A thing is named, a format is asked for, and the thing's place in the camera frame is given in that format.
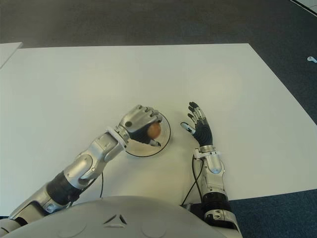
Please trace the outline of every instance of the egg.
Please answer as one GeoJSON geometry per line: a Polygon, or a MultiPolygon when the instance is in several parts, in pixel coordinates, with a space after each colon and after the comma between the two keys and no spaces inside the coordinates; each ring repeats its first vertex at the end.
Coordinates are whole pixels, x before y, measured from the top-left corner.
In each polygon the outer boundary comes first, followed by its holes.
{"type": "Polygon", "coordinates": [[[152,125],[150,125],[149,129],[148,129],[148,136],[151,139],[155,139],[158,138],[158,136],[160,135],[160,124],[158,122],[154,122],[152,125]]]}

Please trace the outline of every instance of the gray carpet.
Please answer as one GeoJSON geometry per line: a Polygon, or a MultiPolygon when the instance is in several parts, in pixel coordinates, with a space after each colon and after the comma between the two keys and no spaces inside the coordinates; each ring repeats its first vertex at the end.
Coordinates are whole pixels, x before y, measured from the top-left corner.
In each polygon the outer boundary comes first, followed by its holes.
{"type": "MultiPolygon", "coordinates": [[[[1,0],[0,42],[19,41],[25,48],[249,43],[317,122],[317,64],[306,60],[317,58],[317,17],[288,0],[1,0]]],[[[245,238],[312,238],[316,201],[312,190],[231,204],[245,238]]]]}

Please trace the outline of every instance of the metal plate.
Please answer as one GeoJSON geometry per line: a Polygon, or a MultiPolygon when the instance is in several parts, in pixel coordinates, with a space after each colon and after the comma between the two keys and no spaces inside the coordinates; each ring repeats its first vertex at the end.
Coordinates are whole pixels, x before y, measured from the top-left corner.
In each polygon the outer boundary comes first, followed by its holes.
{"type": "Polygon", "coordinates": [[[163,120],[160,123],[161,133],[155,140],[161,144],[161,147],[154,147],[148,144],[143,144],[135,140],[129,140],[126,148],[126,152],[130,155],[137,157],[148,157],[157,154],[165,148],[170,138],[170,125],[166,117],[163,116],[163,120]]]}

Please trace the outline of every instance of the white table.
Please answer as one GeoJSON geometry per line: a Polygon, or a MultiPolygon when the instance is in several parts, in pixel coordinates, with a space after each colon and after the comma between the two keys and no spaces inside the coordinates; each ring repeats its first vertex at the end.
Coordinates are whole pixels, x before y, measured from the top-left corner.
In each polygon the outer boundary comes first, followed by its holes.
{"type": "MultiPolygon", "coordinates": [[[[198,146],[179,125],[189,101],[209,119],[230,200],[317,188],[316,125],[248,44],[20,49],[0,74],[0,215],[136,104],[168,118],[170,143],[150,158],[122,152],[105,168],[104,196],[181,203],[198,146]]],[[[99,192],[100,179],[79,201],[99,192]]]]}
{"type": "Polygon", "coordinates": [[[0,68],[4,66],[14,52],[21,46],[21,42],[0,44],[0,68]]]}

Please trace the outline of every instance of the wire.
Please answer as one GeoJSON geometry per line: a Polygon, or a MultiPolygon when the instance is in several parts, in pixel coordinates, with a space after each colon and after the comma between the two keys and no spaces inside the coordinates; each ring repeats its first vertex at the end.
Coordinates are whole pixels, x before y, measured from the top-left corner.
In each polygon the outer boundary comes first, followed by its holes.
{"type": "Polygon", "coordinates": [[[103,197],[103,191],[104,191],[104,173],[101,173],[101,192],[100,192],[100,198],[103,197]]]}
{"type": "MultiPolygon", "coordinates": [[[[96,178],[94,178],[92,181],[91,181],[91,183],[90,184],[88,184],[88,186],[87,187],[85,187],[83,190],[82,190],[82,192],[81,193],[83,193],[84,191],[86,191],[94,182],[96,181],[96,178]]],[[[72,205],[73,205],[73,203],[74,203],[74,201],[72,201],[70,204],[69,204],[69,206],[68,207],[71,207],[72,205]]]]}
{"type": "Polygon", "coordinates": [[[200,172],[199,172],[198,176],[196,177],[196,175],[195,175],[195,171],[194,171],[194,156],[193,156],[193,159],[192,159],[192,171],[193,171],[193,175],[194,175],[194,179],[195,179],[195,181],[194,181],[193,185],[191,186],[191,188],[189,189],[189,191],[188,191],[188,193],[187,193],[187,195],[186,195],[186,197],[185,197],[184,201],[182,202],[182,205],[181,205],[181,206],[183,206],[183,205],[184,205],[184,203],[185,203],[185,201],[186,201],[187,197],[189,196],[189,194],[190,194],[190,192],[192,191],[192,189],[193,189],[193,187],[195,186],[195,184],[197,185],[197,188],[198,188],[198,192],[199,192],[199,196],[200,196],[201,202],[203,202],[202,193],[201,193],[200,188],[199,188],[198,183],[197,183],[197,180],[198,180],[198,178],[199,178],[200,174],[201,174],[201,173],[202,173],[202,171],[203,171],[203,167],[204,167],[204,163],[202,163],[202,167],[201,167],[201,169],[200,169],[200,172]]]}

